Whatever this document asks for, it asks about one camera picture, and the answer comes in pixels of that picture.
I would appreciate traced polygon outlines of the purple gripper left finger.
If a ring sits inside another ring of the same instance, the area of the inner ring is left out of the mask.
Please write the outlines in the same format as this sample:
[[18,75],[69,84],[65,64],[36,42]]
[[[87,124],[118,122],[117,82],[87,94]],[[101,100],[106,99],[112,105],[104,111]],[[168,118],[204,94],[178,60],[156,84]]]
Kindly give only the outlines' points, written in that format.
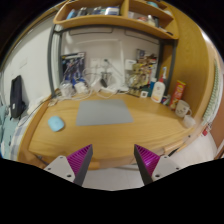
[[81,186],[92,155],[92,145],[87,145],[69,156],[58,156],[45,168],[45,171]]

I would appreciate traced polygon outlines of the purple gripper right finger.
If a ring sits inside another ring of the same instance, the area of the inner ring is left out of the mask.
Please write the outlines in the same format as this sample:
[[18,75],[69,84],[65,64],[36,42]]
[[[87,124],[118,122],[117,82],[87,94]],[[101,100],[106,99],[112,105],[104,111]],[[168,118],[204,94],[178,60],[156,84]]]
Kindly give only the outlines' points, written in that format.
[[145,185],[180,170],[168,155],[159,156],[137,144],[134,145],[134,156]]

